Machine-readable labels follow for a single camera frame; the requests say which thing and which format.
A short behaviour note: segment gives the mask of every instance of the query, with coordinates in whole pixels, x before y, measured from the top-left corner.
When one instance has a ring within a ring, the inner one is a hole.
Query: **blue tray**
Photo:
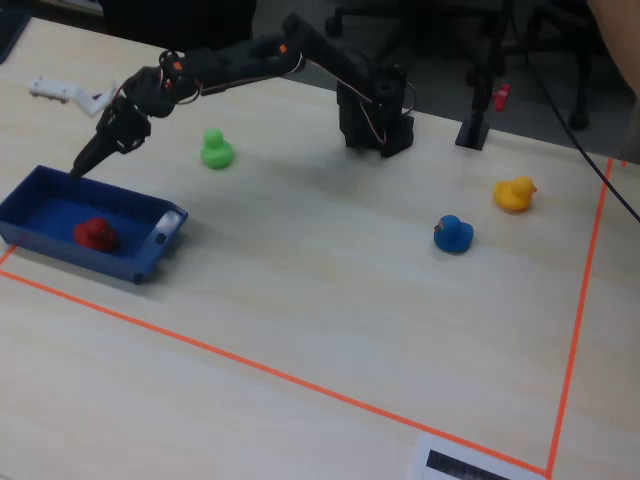
[[[77,245],[73,229],[103,217],[116,230],[118,250]],[[0,203],[5,242],[133,283],[149,277],[187,219],[173,203],[38,166]]]

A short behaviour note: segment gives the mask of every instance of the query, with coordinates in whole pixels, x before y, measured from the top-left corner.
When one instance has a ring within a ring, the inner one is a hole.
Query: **office chair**
[[[184,52],[251,38],[256,0],[99,0],[107,33]]]
[[[559,35],[540,38],[543,22],[555,27]],[[589,126],[587,88],[594,55],[609,56],[598,25],[585,0],[552,0],[548,6],[534,9],[529,17],[523,45],[502,48],[502,63],[508,55],[522,55],[524,49],[535,52],[574,52],[578,65],[578,88],[575,109],[569,115],[569,126],[576,131]]]
[[[442,4],[432,0],[400,0],[396,6],[372,8],[336,8],[334,15],[327,18],[324,27],[327,36],[338,37],[343,32],[343,18],[347,16],[370,18],[394,18],[402,20],[402,24],[384,42],[380,50],[374,55],[373,61],[379,63],[387,58],[408,37],[420,33],[424,29],[429,17],[448,18],[478,18],[480,19],[480,33],[491,37],[497,26],[497,8],[483,8],[476,6],[462,6],[451,4],[447,0]],[[481,63],[462,46],[461,50],[472,63]]]

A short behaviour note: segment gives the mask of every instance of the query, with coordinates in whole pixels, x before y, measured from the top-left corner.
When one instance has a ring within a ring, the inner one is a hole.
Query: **orange tape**
[[[544,469],[540,468],[540,467],[535,467],[533,465],[530,465],[526,462],[523,462],[522,460],[518,460],[517,458],[511,457],[509,455],[506,455],[504,453],[498,452],[496,450],[492,450],[490,448],[484,447],[482,445],[479,445],[477,443],[474,442],[470,442],[468,440],[465,440],[463,438],[457,437],[455,435],[451,435],[450,433],[446,433],[443,432],[442,430],[437,430],[435,428],[429,427],[427,425],[424,425],[422,423],[413,421],[413,420],[409,420],[408,418],[405,417],[401,417],[400,415],[396,415],[395,413],[391,413],[387,410],[383,410],[381,408],[378,407],[374,407],[373,405],[369,405],[368,403],[364,403],[361,402],[360,400],[356,400],[354,398],[351,397],[347,397],[346,395],[342,395],[338,392],[334,392],[333,390],[329,390],[328,388],[324,388],[321,387],[319,385],[315,385],[311,382],[307,382],[306,380],[302,380],[301,378],[298,377],[294,377],[293,375],[289,375],[288,373],[284,373],[281,372],[280,370],[276,370],[275,368],[271,368],[267,365],[263,365],[261,363],[258,362],[254,362],[253,360],[249,360],[248,358],[245,357],[241,357],[240,355],[236,355],[235,353],[231,353],[228,352],[226,350],[223,350],[221,348],[218,347],[214,347],[213,345],[209,345],[207,343],[201,342],[200,340],[196,340],[194,338],[191,337],[187,337],[185,335],[182,335],[180,333],[176,333],[173,332],[171,330],[167,330],[166,328],[162,328],[162,327],[158,327],[156,325],[153,325],[151,323],[145,322],[143,320],[131,317],[129,315],[124,315],[123,313],[119,313],[116,312],[115,310],[111,310],[109,308],[106,307],[102,307],[100,305],[96,305],[95,303],[91,303],[88,302],[87,300],[83,300],[81,298],[78,297],[74,297],[73,295],[70,295],[68,293],[62,292],[60,290],[56,290],[55,288],[51,288],[48,287],[46,285],[43,285],[41,283],[38,282],[34,282],[32,280],[29,280],[27,278],[23,278],[20,277],[18,275],[15,275],[13,273],[9,273],[6,271],[0,271],[0,276],[8,278],[10,280],[15,280],[16,282],[22,283],[24,285],[29,285],[30,287],[34,287],[37,288],[39,290],[42,290],[44,292],[47,293],[51,293],[52,295],[56,295],[60,298],[64,298],[66,300],[69,300],[71,302],[77,303],[78,305],[82,305],[84,307],[87,308],[91,308],[92,310],[104,313],[106,315],[110,315],[114,318],[117,318],[119,320],[123,320],[125,322],[128,323],[132,323],[133,325],[137,325],[138,327],[142,327],[145,328],[147,330],[150,330],[152,332],[155,333],[159,333],[160,335],[165,335],[167,337],[173,338],[174,340],[178,340],[180,342],[184,342],[187,343],[189,345],[192,345],[194,347],[197,348],[201,348],[203,350],[206,350],[208,352],[211,353],[215,353],[216,355],[220,355],[222,357],[225,357],[229,360],[232,360],[234,362],[237,363],[241,363],[242,365],[246,365],[248,367],[251,368],[255,368],[256,370],[260,370],[261,372],[267,373],[269,375],[273,375],[275,377],[278,377],[282,380],[286,380],[287,382],[291,382],[291,383],[295,383],[296,385],[299,385],[301,387],[304,388],[308,388],[309,390],[313,390],[314,392],[318,392],[321,393],[323,395],[326,395],[328,397],[334,398],[336,400],[339,400],[341,402],[347,403],[349,405],[352,405],[354,407],[357,408],[361,408],[363,410],[366,410],[368,412],[374,413],[376,415],[380,415],[381,417],[385,417],[388,418],[390,420],[394,420],[398,423],[402,423],[404,425],[407,425],[409,427],[413,427],[416,428],[418,430],[422,430],[423,432],[427,432],[430,433],[432,435],[436,435],[438,437],[444,438],[446,440],[450,440],[454,443],[457,443],[459,445],[463,445],[465,447],[471,448],[473,450],[476,450],[478,452],[484,453],[486,455],[490,455],[492,457],[495,457],[499,460],[503,460],[507,463],[510,463],[512,465],[515,465],[517,467],[523,468],[525,470],[528,470],[530,472],[539,474],[539,475],[544,475]]]
[[[2,264],[5,262],[5,260],[6,260],[7,258],[9,258],[13,252],[15,252],[15,251],[16,251],[16,248],[18,248],[18,247],[16,247],[15,245],[11,245],[11,247],[9,248],[9,250],[7,250],[6,252],[4,252],[4,255],[2,255],[2,256],[0,257],[0,265],[2,265]]]
[[[607,163],[607,171],[605,177],[609,180],[611,169],[613,168],[613,158]],[[600,222],[602,220],[602,211],[604,202],[607,198],[607,186],[603,183],[600,189],[600,199],[598,200],[598,208],[596,209],[596,218],[593,221],[593,230],[591,231],[591,241],[589,242],[589,251],[587,253],[587,262],[584,267],[584,275],[582,276],[582,287],[580,289],[580,300],[578,301],[578,310],[576,311],[576,322],[573,326],[573,337],[571,338],[571,348],[569,349],[569,362],[564,375],[564,384],[562,385],[562,395],[560,396],[560,405],[558,406],[558,416],[556,417],[556,425],[553,430],[553,439],[551,440],[551,450],[547,461],[547,470],[545,478],[551,480],[553,476],[553,467],[556,463],[558,455],[558,445],[560,443],[560,435],[562,433],[562,424],[564,415],[567,410],[567,402],[569,400],[569,390],[571,388],[571,379],[573,377],[573,367],[576,363],[576,354],[578,353],[578,342],[580,341],[580,330],[582,329],[582,318],[584,316],[584,307],[587,302],[587,294],[589,292],[589,280],[591,278],[591,267],[593,266],[593,257],[596,252],[596,243],[598,242],[598,233],[600,231]]]

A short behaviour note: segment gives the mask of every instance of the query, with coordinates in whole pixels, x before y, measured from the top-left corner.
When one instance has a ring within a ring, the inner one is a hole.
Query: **red object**
[[[101,252],[112,252],[118,248],[118,235],[104,218],[92,218],[73,229],[73,240],[83,247]]]
[[[496,112],[504,111],[504,107],[507,105],[507,98],[509,98],[509,90],[511,90],[511,85],[505,83],[500,87],[500,90],[493,92],[493,101],[496,104]]]

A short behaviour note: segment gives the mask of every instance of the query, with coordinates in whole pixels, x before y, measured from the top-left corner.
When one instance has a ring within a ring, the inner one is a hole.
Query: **red rubber duck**
[[[101,252],[112,252],[119,245],[116,231],[104,218],[98,217],[76,225],[73,239],[78,245]]]

